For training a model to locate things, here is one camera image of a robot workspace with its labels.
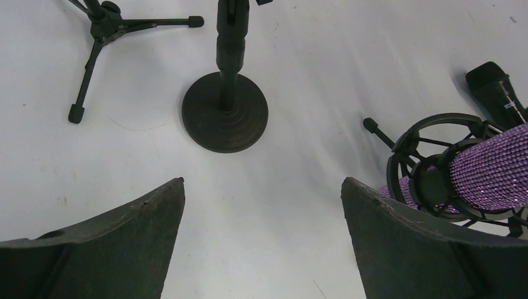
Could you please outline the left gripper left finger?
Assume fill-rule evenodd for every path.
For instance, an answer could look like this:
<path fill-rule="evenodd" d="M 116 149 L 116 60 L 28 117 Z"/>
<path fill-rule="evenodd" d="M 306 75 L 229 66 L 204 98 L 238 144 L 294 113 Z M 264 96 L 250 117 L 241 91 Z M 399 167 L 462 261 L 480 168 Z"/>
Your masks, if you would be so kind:
<path fill-rule="evenodd" d="M 160 298 L 184 180 L 36 239 L 1 242 L 2 298 Z"/>

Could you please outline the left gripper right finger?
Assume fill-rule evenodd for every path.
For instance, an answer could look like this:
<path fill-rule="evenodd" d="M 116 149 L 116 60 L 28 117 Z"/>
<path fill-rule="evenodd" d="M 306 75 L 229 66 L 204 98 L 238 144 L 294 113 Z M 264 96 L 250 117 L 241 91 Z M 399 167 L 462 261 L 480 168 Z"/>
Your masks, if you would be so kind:
<path fill-rule="evenodd" d="M 367 298 L 526 298 L 527 241 L 461 227 L 354 178 L 341 200 Z"/>

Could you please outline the shock mount tripod stand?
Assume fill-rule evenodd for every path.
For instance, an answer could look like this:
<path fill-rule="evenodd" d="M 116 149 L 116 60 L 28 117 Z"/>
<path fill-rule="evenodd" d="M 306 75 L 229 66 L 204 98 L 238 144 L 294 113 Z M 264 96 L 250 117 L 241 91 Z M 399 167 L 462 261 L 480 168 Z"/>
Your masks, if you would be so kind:
<path fill-rule="evenodd" d="M 371 118 L 364 128 L 391 150 L 382 193 L 413 209 L 469 227 L 500 225 L 527 238 L 527 125 L 505 130 L 462 113 L 442 113 L 411 126 L 392 141 Z M 435 125 L 468 129 L 456 143 L 427 139 Z"/>

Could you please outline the purple glitter microphone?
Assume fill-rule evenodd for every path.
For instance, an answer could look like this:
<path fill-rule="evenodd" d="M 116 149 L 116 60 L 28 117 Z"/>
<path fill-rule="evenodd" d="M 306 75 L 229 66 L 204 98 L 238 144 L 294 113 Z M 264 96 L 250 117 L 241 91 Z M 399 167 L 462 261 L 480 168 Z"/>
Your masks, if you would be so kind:
<path fill-rule="evenodd" d="M 471 135 L 414 162 L 396 151 L 380 193 L 436 217 L 502 220 L 527 207 L 527 125 Z"/>

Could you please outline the round base mic stand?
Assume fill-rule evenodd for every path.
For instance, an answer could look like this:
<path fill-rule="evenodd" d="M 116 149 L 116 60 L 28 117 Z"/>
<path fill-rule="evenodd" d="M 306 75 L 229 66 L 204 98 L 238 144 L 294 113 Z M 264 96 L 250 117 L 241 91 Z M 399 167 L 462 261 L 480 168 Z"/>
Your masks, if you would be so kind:
<path fill-rule="evenodd" d="M 219 1 L 216 64 L 218 72 L 196 80 L 182 101 L 188 135 L 216 153 L 237 153 L 254 145 L 268 122 L 268 104 L 259 86 L 240 74 L 245 56 L 250 3 Z"/>

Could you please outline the black microphone orange end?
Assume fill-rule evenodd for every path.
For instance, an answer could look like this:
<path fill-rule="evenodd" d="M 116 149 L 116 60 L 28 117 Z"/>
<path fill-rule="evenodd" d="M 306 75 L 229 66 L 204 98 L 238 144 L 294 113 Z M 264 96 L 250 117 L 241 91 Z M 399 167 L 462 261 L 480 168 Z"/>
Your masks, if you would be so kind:
<path fill-rule="evenodd" d="M 523 107 L 510 76 L 497 63 L 489 61 L 465 75 L 471 96 L 485 116 L 499 127 L 510 130 L 527 123 Z"/>

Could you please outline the black tripod mic stand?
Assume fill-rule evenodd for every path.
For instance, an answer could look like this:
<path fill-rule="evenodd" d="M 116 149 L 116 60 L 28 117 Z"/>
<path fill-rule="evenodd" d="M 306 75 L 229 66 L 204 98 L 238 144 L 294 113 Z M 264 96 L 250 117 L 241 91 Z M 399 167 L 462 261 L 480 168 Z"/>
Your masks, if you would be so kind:
<path fill-rule="evenodd" d="M 82 121 L 85 108 L 83 107 L 93 70 L 102 49 L 126 34 L 154 29 L 160 26 L 187 26 L 200 28 L 205 20 L 202 16 L 189 16 L 175 19 L 124 19 L 120 7 L 112 1 L 99 2 L 97 0 L 70 0 L 71 4 L 87 15 L 91 22 L 90 35 L 93 46 L 85 64 L 80 90 L 75 103 L 70 107 L 68 121 L 79 124 Z"/>

